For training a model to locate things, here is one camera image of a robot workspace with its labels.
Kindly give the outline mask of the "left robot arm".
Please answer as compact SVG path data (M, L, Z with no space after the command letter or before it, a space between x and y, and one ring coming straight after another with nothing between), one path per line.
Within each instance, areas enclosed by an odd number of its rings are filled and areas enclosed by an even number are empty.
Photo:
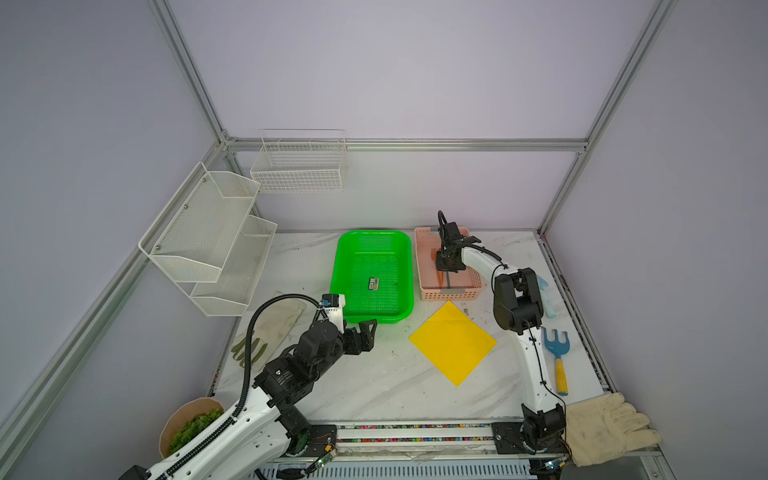
M286 453L305 451L311 424L297 403L342 356L371 351L378 323L369 320L348 326L342 295L325 294L315 300L290 293L258 307L246 335L253 336L259 317L286 299L305 301L315 309L298 342L269 361L259 374L252 372L252 344L247 342L237 402L177 452L148 468L134 465L123 478L240 479Z

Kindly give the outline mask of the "green plastic basket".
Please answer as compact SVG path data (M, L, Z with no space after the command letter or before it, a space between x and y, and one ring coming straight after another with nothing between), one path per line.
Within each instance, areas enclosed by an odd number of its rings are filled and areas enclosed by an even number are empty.
M394 230L356 230L340 236L330 292L345 297L343 317L358 324L395 324L414 308L410 238Z

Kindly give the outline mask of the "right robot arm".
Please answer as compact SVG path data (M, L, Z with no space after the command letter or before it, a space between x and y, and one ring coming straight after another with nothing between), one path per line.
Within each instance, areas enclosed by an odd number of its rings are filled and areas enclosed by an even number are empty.
M439 211L440 248L436 269L459 273L476 271L491 287L492 313L497 325L512 337L525 394L521 404L520 447L543 453L562 440L566 430L566 406L554 392L544 359L543 300L536 272L518 268L489 250L475 236L461 233Z

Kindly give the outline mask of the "pink plastic basket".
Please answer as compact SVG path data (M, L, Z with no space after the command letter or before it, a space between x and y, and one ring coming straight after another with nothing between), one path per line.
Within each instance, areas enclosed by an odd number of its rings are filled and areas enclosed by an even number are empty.
M415 259L421 299L424 301L474 300L483 289L483 279L473 269L458 273L448 272L450 287L441 289L442 273L431 260L431 249L440 249L440 237L436 229L419 227L414 230Z

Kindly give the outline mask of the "yellow paper napkin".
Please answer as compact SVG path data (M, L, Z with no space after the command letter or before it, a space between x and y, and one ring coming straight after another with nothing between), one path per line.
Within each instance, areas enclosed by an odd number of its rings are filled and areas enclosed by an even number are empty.
M409 340L456 387L497 345L452 302L444 303Z

